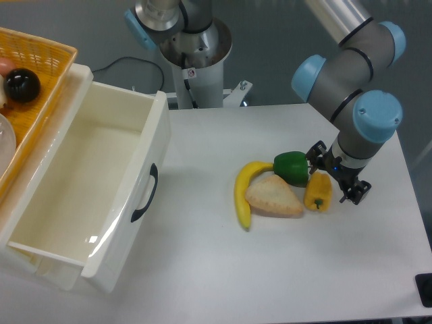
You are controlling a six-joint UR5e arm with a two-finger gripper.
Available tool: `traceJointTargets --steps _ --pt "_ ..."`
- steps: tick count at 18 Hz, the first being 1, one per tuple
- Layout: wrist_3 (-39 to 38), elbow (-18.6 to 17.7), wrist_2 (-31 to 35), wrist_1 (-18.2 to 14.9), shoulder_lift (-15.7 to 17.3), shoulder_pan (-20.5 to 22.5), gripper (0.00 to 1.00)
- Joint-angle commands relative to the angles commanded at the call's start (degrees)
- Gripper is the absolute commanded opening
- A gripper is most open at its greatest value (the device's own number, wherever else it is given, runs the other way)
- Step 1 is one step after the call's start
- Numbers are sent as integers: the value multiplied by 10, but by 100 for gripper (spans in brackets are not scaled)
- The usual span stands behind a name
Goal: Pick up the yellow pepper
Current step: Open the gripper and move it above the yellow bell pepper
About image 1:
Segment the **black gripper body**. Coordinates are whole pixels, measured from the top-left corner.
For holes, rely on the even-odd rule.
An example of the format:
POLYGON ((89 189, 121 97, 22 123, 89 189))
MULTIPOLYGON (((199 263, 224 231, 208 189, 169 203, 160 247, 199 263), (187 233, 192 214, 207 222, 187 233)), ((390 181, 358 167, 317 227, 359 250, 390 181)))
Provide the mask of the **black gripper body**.
POLYGON ((351 168, 342 165, 342 158, 334 157, 331 151, 326 152, 321 157, 321 167, 340 186, 353 186, 360 173, 360 168, 351 168))

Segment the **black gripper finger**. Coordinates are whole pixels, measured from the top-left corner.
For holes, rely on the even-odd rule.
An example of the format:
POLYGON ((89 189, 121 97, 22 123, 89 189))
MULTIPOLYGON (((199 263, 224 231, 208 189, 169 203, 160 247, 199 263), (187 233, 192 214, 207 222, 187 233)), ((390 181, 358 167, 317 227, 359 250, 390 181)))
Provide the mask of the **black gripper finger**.
POLYGON ((320 140, 314 144, 305 154, 308 161, 309 173, 314 174, 317 170, 326 170, 325 155, 327 154, 327 147, 325 143, 320 140))
POLYGON ((344 195, 340 199, 340 203, 349 200, 354 205, 358 205, 366 197, 371 188, 371 184, 364 180, 354 180, 352 183, 342 182, 340 189, 344 195))

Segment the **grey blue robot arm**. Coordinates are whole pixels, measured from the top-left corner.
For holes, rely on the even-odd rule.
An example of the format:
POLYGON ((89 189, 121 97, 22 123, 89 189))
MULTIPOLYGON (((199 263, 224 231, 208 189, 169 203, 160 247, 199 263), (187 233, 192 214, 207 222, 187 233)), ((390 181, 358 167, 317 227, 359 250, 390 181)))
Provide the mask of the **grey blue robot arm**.
MULTIPOLYGON (((371 185, 359 179, 403 118, 391 94, 362 86, 393 65, 406 48, 401 28, 378 23, 357 1, 308 1, 308 8, 340 47, 333 59, 307 58, 295 71, 294 92, 339 131, 330 147, 316 143, 306 158, 326 171, 344 200, 360 203, 371 185)), ((227 26, 213 16, 210 1, 137 1, 124 19, 145 49, 160 50, 171 65, 181 109, 220 108, 223 63, 232 49, 227 26)))

